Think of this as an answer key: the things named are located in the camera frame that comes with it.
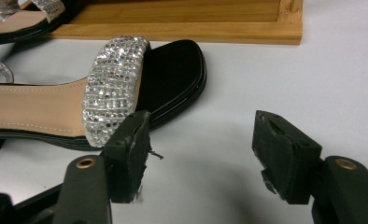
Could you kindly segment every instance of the beige lining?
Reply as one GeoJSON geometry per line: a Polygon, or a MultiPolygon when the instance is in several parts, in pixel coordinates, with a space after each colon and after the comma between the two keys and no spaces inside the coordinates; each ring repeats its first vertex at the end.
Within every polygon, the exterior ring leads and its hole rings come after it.
{"type": "Polygon", "coordinates": [[[56,86],[0,86],[0,129],[83,136],[86,80],[56,86]]]}
{"type": "Polygon", "coordinates": [[[0,21],[0,34],[19,31],[34,26],[46,19],[42,11],[18,11],[6,21],[0,21]]]}

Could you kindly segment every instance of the clamp jaw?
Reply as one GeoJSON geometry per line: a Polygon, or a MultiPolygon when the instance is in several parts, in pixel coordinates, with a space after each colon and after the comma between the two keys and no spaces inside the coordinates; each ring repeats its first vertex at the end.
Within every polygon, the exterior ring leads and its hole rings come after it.
{"type": "Polygon", "coordinates": [[[111,136],[101,155],[71,161],[62,185],[16,205],[0,193],[0,224],[110,224],[110,202],[134,199],[149,153],[155,154],[149,142],[149,112],[135,112],[111,136]]]}
{"type": "Polygon", "coordinates": [[[368,170],[352,159],[320,159],[321,145],[279,115],[257,111],[252,148],[266,187],[289,204],[315,198],[316,224],[368,224],[368,170]]]}

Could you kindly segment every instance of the shoe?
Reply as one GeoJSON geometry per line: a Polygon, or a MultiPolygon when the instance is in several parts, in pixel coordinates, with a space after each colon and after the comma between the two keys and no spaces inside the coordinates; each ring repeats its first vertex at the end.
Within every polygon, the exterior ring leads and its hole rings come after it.
{"type": "Polygon", "coordinates": [[[0,0],[0,44],[44,35],[74,12],[75,0],[32,0],[40,10],[20,10],[18,0],[0,0]]]}
{"type": "Polygon", "coordinates": [[[99,51],[88,77],[51,86],[0,84],[0,139],[96,150],[134,111],[149,111],[153,130],[191,105],[205,84],[195,42],[150,49],[144,37],[120,36],[99,51]]]}

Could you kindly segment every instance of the white surface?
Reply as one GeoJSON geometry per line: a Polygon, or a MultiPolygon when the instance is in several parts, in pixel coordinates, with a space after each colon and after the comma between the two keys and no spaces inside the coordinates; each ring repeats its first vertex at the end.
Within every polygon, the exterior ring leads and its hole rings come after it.
{"type": "MultiPolygon", "coordinates": [[[[18,83],[64,83],[86,76],[104,43],[4,45],[0,59],[18,83]]],[[[205,91],[151,134],[164,160],[149,158],[144,201],[114,204],[114,223],[313,223],[310,205],[287,205],[262,183],[250,147],[254,115],[277,113],[320,143],[322,158],[345,156],[368,168],[368,1],[305,0],[298,47],[199,45],[205,91]]],[[[85,154],[9,140],[0,152],[0,192],[21,202],[61,183],[66,165],[85,154]]]]}

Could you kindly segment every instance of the wooden board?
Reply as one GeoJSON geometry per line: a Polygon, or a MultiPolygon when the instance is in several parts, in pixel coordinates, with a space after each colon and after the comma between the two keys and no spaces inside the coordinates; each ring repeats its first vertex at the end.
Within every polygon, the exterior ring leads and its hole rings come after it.
{"type": "Polygon", "coordinates": [[[303,0],[78,0],[78,14],[50,38],[299,45],[303,0]]]}

